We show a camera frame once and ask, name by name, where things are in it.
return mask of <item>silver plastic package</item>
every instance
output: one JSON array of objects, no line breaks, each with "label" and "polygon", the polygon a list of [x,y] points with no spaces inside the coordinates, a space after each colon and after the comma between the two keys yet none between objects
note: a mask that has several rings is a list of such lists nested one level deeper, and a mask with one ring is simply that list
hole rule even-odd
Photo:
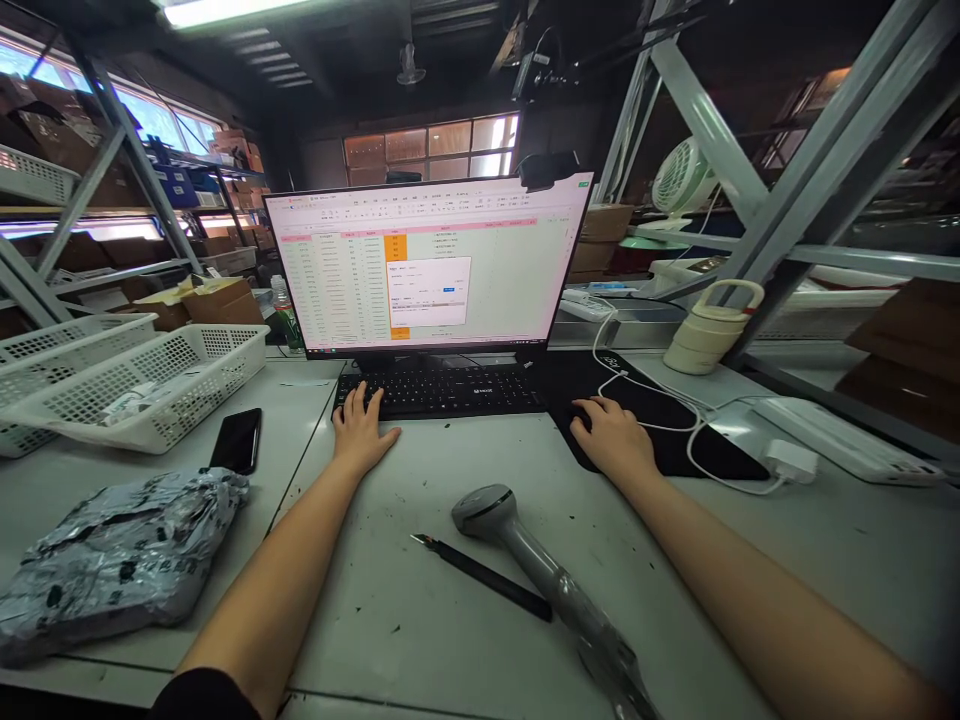
[{"label": "silver plastic package", "polygon": [[224,468],[103,488],[24,554],[0,596],[0,666],[186,618],[249,489]]}]

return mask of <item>hand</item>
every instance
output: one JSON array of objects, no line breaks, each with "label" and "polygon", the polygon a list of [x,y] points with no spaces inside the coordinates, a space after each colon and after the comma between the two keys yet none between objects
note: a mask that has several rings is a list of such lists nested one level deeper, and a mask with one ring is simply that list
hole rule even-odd
[{"label": "hand", "polygon": [[380,462],[400,437],[400,428],[393,428],[380,437],[377,422],[383,388],[373,394],[364,412],[363,397],[366,391],[367,382],[364,380],[356,390],[350,391],[343,405],[333,412],[333,427],[337,433],[333,462],[355,474],[358,480]]},{"label": "hand", "polygon": [[624,410],[615,400],[594,396],[590,400],[574,400],[590,416],[587,430],[575,417],[570,432],[600,471],[620,490],[631,482],[657,477],[660,471],[653,457],[650,436],[637,424],[637,416]]}]

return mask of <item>computer mouse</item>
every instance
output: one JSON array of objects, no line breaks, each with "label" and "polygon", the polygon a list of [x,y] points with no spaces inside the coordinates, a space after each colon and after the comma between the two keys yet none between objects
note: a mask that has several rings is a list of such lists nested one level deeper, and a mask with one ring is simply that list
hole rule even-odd
[{"label": "computer mouse", "polygon": [[567,410],[567,416],[570,422],[573,422],[575,417],[580,418],[583,421],[583,426],[587,428],[587,432],[590,432],[593,428],[593,421],[590,419],[590,416],[587,415],[587,411],[579,405],[571,405]]}]

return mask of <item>spreadsheet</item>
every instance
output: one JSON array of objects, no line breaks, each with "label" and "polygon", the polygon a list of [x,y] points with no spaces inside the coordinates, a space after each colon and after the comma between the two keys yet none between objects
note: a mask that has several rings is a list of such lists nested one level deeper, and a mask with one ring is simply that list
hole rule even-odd
[{"label": "spreadsheet", "polygon": [[590,174],[277,196],[267,209],[310,350],[543,341]]}]

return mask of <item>white power strip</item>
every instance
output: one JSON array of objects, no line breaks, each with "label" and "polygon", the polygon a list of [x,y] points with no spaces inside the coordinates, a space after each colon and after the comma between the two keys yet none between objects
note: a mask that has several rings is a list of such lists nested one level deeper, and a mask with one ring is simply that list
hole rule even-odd
[{"label": "white power strip", "polygon": [[799,398],[759,400],[753,410],[851,475],[869,483],[930,487],[944,473],[910,453]]},{"label": "white power strip", "polygon": [[599,300],[590,297],[590,293],[583,290],[564,290],[560,299],[560,309],[582,320],[603,322],[611,310]]}]

